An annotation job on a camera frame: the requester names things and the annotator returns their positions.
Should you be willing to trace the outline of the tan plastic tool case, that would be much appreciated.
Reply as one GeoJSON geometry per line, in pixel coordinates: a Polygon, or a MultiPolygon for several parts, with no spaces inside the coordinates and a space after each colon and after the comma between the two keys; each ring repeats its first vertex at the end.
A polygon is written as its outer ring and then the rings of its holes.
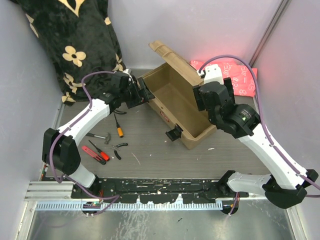
{"type": "Polygon", "coordinates": [[[196,70],[159,40],[149,43],[164,64],[143,75],[145,85],[155,96],[150,107],[170,127],[171,141],[180,140],[191,150],[216,131],[205,111],[199,111],[193,87],[202,82],[196,70]]]}

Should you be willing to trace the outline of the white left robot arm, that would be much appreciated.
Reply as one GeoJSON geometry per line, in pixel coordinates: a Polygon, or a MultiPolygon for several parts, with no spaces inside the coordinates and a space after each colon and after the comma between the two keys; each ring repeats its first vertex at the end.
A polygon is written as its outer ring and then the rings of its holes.
{"type": "Polygon", "coordinates": [[[42,161],[79,183],[88,198],[100,193],[98,178],[81,163],[78,145],[101,120],[122,103],[130,109],[154,99],[143,78],[127,72],[111,72],[110,80],[97,97],[89,96],[89,104],[71,121],[58,129],[44,132],[42,161]]]}

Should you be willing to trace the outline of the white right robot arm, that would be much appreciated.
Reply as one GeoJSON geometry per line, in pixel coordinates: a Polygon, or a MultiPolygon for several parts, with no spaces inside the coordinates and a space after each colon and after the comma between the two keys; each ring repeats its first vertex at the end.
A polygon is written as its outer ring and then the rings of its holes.
{"type": "Polygon", "coordinates": [[[198,110],[207,112],[209,122],[246,145],[269,170],[266,175],[228,170],[218,181],[223,196],[239,192],[261,195],[281,209],[300,204],[307,197],[306,188],[319,174],[300,166],[284,151],[254,108],[236,103],[230,78],[223,83],[196,85],[192,90],[198,110]]]}

